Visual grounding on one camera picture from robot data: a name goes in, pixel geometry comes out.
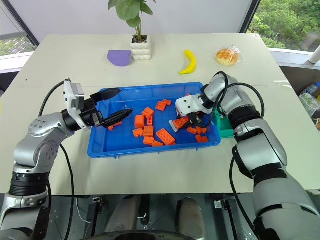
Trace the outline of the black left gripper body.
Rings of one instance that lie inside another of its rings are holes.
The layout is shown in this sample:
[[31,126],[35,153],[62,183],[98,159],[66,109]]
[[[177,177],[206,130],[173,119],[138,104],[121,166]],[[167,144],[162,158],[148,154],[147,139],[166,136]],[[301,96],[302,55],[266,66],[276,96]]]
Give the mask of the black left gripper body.
[[80,117],[86,126],[99,127],[101,125],[104,118],[96,106],[97,104],[91,98],[84,101],[84,107],[80,110]]

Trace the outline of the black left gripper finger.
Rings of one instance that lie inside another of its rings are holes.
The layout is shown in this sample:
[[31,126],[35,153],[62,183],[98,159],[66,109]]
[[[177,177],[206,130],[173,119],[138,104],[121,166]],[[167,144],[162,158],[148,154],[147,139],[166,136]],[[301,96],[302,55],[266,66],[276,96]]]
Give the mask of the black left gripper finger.
[[132,108],[119,110],[119,111],[111,114],[108,118],[104,118],[101,122],[101,126],[104,128],[108,128],[108,127],[113,126],[119,122],[122,122],[132,112],[133,112]]
[[90,98],[94,102],[101,102],[101,101],[106,101],[108,99],[111,99],[115,97],[117,94],[119,94],[121,90],[119,88],[108,88],[102,91],[99,91],[95,94],[92,94]]

